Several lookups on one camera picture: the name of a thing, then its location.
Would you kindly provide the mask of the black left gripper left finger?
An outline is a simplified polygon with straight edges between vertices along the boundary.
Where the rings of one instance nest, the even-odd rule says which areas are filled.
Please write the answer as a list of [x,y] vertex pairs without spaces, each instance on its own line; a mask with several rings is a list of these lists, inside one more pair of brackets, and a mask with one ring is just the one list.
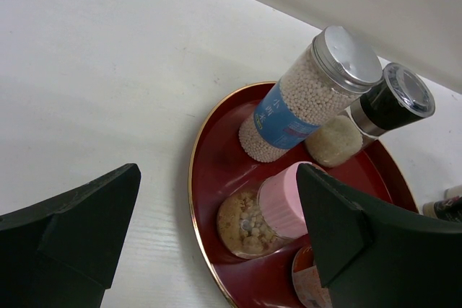
[[2,307],[100,307],[113,283],[141,172],[125,164],[1,216]]

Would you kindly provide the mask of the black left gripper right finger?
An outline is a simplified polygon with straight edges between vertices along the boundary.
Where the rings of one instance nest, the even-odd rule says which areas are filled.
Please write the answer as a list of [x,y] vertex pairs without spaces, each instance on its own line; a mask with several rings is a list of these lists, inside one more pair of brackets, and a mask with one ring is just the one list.
[[335,307],[459,307],[461,225],[360,192],[311,164],[297,188]]

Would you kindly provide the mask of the red-capped seasoning jar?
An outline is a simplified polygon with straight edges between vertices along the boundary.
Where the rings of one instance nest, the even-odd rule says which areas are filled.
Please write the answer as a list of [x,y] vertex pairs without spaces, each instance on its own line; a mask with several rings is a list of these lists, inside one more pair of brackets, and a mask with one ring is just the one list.
[[301,248],[292,263],[292,284],[297,298],[307,308],[332,308],[328,289],[321,286],[310,245]]

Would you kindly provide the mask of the black-capped white bottle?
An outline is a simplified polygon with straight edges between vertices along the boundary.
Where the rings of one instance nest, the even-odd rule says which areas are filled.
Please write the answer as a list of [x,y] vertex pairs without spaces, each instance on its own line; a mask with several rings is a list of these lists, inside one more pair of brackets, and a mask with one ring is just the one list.
[[434,219],[461,223],[461,191],[461,185],[446,189],[443,200],[423,205],[423,214]]

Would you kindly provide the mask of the pink-capped small glass jar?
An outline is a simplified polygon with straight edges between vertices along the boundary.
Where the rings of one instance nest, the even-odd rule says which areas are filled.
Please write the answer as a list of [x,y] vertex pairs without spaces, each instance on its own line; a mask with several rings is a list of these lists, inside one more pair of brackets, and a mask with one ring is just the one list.
[[246,185],[221,204],[217,231],[233,255],[262,258],[308,233],[297,188],[301,164],[295,162],[263,182]]

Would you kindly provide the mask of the black-top salt grinder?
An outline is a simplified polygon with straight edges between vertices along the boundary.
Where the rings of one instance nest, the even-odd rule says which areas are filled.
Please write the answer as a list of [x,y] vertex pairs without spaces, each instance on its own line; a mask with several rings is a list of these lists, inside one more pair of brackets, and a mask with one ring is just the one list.
[[380,83],[322,125],[304,142],[321,166],[337,167],[397,128],[434,115],[435,99],[422,79],[388,63]]

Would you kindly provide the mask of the silver-capped blue-label bottle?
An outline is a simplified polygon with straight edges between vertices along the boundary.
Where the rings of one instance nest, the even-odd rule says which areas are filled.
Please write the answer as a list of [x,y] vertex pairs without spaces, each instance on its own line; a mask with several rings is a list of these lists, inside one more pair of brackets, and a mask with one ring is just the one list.
[[243,121],[238,136],[252,159],[274,162],[377,85],[378,56],[359,35],[331,25]]

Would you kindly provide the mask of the round red lacquer tray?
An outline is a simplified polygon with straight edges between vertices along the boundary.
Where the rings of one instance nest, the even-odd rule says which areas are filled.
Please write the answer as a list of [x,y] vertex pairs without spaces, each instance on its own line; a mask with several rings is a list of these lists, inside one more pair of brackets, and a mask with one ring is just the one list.
[[213,279],[231,307],[300,307],[291,268],[297,251],[308,245],[301,237],[274,254],[256,260],[233,255],[217,232],[217,212],[226,197],[259,183],[298,161],[311,158],[302,145],[275,162],[251,159],[241,148],[238,130],[273,87],[260,82],[238,89],[208,114],[196,137],[188,174],[193,228]]

